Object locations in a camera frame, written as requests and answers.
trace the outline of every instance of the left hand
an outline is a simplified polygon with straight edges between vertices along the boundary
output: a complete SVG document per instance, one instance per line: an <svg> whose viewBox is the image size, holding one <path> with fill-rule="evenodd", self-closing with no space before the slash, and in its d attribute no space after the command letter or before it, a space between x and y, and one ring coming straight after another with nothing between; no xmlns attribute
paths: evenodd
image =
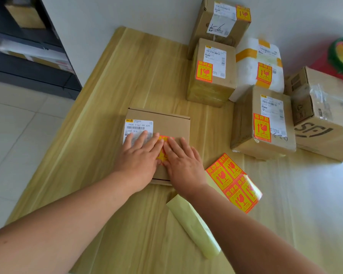
<svg viewBox="0 0 343 274"><path fill-rule="evenodd" d="M130 133L126 137L121 153L114 166L113 171L125 177L122 182L127 184L127 188L130 189L131 194L145 188L151 181L156 167L161 164L161 161L156 158L163 147L164 140L158 140L159 133L155 133L143 145L146 137L147 131L143 131L135 141L133 147L131 147L133 134Z"/></svg>

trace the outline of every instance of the wooden table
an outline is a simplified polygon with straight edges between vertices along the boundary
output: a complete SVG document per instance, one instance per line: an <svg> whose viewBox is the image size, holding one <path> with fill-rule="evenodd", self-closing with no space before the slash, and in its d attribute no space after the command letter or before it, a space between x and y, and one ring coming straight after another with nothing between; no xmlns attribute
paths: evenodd
<svg viewBox="0 0 343 274"><path fill-rule="evenodd" d="M226 152L263 192L249 215L328 272L343 273L343 163L301 149L269 162L230 151L233 103L214 108L186 101L186 51L185 45L119 28L8 222L107 175L127 108L147 108L190 116L191 145L204 166ZM223 253L206 260L168 211L172 191L150 184L133 195L71 272L232 273Z"/></svg>

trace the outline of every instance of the person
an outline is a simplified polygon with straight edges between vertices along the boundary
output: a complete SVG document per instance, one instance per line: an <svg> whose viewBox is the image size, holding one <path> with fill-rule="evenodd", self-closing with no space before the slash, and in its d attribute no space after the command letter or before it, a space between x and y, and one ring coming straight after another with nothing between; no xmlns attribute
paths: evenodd
<svg viewBox="0 0 343 274"><path fill-rule="evenodd" d="M109 218L149 184L162 147L170 181L209 226L236 273L324 271L211 188L202 159L184 138L181 148L159 134L146 144L129 134L111 174L0 229L0 273L68 273Z"/></svg>

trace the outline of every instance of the white wall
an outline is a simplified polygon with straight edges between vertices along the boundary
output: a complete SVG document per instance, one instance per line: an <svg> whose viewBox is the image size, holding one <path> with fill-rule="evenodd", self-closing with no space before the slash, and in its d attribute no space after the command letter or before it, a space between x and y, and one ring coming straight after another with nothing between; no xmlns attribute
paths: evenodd
<svg viewBox="0 0 343 274"><path fill-rule="evenodd" d="M248 35L280 48L286 73L343 36L343 0L233 0L251 9ZM201 0L43 0L84 85L120 25L187 44Z"/></svg>

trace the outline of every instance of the right forearm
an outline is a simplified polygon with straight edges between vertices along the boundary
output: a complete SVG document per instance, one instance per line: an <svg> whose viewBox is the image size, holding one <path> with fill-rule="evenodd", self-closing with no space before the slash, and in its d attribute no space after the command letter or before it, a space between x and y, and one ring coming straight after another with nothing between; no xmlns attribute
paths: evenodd
<svg viewBox="0 0 343 274"><path fill-rule="evenodd" d="M188 201L209 226L237 273L323 273L279 236L210 186Z"/></svg>

